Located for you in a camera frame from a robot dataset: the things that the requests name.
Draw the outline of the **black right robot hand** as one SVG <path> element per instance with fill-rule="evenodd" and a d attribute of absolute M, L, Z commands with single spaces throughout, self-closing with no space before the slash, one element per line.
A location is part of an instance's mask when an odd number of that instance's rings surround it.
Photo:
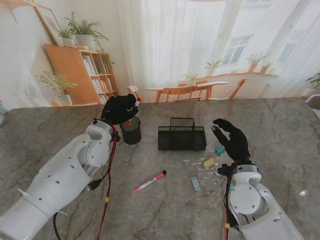
<path fill-rule="evenodd" d="M 212 132 L 233 161 L 250 159 L 248 140 L 239 128 L 222 118 L 215 119 L 213 124 L 216 126 Z"/>

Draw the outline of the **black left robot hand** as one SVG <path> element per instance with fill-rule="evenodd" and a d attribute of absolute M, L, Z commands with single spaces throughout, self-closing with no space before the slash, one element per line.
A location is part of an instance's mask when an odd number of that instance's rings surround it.
<path fill-rule="evenodd" d="M 132 119 L 139 111 L 133 94 L 112 96 L 104 105 L 100 119 L 109 124 L 119 125 Z"/>

